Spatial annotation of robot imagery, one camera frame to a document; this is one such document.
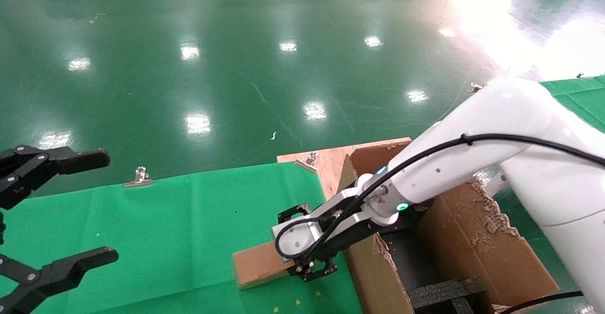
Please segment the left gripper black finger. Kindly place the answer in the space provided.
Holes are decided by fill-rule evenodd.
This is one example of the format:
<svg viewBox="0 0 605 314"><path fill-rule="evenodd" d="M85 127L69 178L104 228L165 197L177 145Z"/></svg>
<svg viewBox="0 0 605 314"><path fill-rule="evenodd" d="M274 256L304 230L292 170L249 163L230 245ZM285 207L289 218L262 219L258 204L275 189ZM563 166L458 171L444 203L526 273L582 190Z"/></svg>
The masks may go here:
<svg viewBox="0 0 605 314"><path fill-rule="evenodd" d="M36 270L2 254L0 274L17 287L0 300L3 314L30 314L48 297L78 288L88 271L117 262L116 250L103 246L74 254Z"/></svg>
<svg viewBox="0 0 605 314"><path fill-rule="evenodd" d="M76 174L110 165L103 148L76 152L69 147L18 146L0 153L0 206L10 210L57 174Z"/></svg>

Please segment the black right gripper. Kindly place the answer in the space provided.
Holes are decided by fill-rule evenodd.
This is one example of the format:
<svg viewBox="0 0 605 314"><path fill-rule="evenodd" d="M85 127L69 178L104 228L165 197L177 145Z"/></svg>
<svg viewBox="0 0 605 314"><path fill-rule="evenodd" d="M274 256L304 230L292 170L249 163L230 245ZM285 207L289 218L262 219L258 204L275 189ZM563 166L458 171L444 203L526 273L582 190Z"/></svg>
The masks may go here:
<svg viewBox="0 0 605 314"><path fill-rule="evenodd" d="M278 224L287 223L293 218L306 219L311 214L308 203L299 204L278 214ZM298 277L303 282L311 282L335 273L338 266L334 263L335 254L348 249L351 245L362 241L375 233L393 234L405 229L414 228L421 219L421 211L410 205L399 212L399 217L389 226L381 226L371 219L355 219L354 223L344 231L334 230L329 239L317 245L306 257L310 262L306 266L292 266L287 269L290 277Z"/></svg>

